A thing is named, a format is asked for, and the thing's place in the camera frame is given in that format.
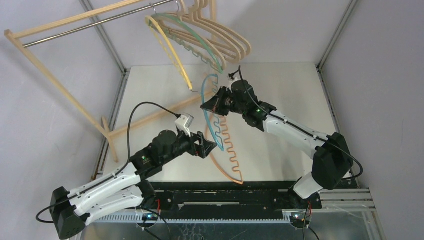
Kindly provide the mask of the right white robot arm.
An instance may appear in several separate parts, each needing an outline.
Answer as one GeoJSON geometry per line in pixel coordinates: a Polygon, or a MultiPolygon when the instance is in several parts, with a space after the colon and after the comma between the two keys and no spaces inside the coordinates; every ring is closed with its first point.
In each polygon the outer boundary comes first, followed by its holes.
{"type": "Polygon", "coordinates": [[[249,126],[280,137],[309,156],[311,172],[290,188],[289,203],[295,208],[302,208],[309,197],[321,190],[333,190],[354,165],[344,136],[338,132],[329,135],[296,123],[275,106],[258,100],[247,80],[222,86],[200,108],[219,116],[239,114],[249,126]]]}

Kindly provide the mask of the blue wire hanger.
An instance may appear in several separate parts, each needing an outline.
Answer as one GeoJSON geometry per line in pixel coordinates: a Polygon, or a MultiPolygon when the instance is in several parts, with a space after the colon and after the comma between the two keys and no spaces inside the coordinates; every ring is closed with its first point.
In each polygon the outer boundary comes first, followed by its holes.
{"type": "MultiPolygon", "coordinates": [[[[218,83],[219,76],[216,73],[208,74],[204,80],[202,81],[201,87],[199,91],[195,91],[200,95],[201,103],[204,104],[206,102],[206,85],[208,80],[211,80],[212,83],[212,93],[216,94],[218,92],[218,83]]],[[[219,126],[220,119],[218,115],[212,114],[209,115],[208,111],[203,110],[203,114],[206,120],[206,132],[211,133],[211,136],[216,143],[217,147],[223,152],[224,149],[224,140],[221,137],[221,127],[219,126]]]]}

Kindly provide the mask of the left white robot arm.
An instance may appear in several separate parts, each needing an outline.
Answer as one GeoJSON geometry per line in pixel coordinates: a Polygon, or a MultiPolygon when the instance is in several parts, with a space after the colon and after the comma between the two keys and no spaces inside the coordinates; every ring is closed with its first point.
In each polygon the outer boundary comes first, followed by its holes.
{"type": "Polygon", "coordinates": [[[73,190],[55,189],[49,213],[59,239],[72,238],[97,219],[120,210],[153,207],[157,196],[148,178],[185,153],[205,159],[216,146],[200,131],[187,135],[163,130],[122,168],[73,190]]]}

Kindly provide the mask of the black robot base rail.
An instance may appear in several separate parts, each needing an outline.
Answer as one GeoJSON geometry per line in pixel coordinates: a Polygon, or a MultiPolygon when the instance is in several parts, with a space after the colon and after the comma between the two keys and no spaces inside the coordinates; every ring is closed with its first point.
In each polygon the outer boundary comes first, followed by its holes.
{"type": "Polygon", "coordinates": [[[159,212],[171,222],[287,222],[285,214],[322,209],[319,194],[300,199],[289,188],[293,181],[153,182],[156,199],[142,210],[132,207],[104,217],[107,221],[140,220],[142,213],[159,212]]]}

